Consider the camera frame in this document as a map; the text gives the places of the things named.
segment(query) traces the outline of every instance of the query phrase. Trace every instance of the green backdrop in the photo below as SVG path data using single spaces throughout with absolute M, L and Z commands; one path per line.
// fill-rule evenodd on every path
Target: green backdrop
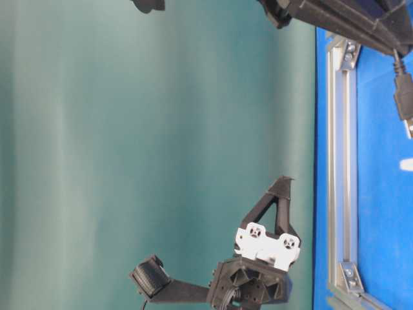
M 273 307 L 311 308 L 314 29 L 253 0 L 166 4 L 1 1 L 0 309 L 138 309 L 128 273 L 152 253 L 206 285 L 281 174 L 303 246 Z

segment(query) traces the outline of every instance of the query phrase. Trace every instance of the black cable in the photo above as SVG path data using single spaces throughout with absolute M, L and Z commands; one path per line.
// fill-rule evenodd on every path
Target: black cable
M 148 303 L 148 300 L 145 300 L 142 304 L 141 310 L 145 310 L 146 304 Z

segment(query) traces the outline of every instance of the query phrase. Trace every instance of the white mounting plate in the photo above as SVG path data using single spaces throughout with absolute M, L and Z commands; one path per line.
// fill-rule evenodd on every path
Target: white mounting plate
M 288 271 L 292 262 L 298 259 L 299 238 L 291 234 L 282 234 L 279 239 L 268 237 L 264 226 L 249 223 L 246 229 L 239 228 L 235 242 L 237 254 L 250 260 L 263 260 L 274 268 Z

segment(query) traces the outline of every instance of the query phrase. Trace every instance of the aluminum frame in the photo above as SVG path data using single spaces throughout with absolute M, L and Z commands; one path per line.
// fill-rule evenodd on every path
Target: aluminum frame
M 390 309 L 365 292 L 357 269 L 357 88 L 360 45 L 332 36 L 328 79 L 328 303 L 339 310 Z

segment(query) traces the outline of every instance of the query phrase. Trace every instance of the blue surface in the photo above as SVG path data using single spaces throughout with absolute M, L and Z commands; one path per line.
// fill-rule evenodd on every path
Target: blue surface
M 413 55 L 405 58 L 413 72 Z M 358 63 L 359 270 L 366 290 L 393 309 L 413 309 L 413 158 L 393 100 L 392 58 L 363 48 Z
M 327 304 L 327 58 L 325 30 L 317 29 L 317 120 L 316 120 L 316 216 L 314 309 L 331 309 Z

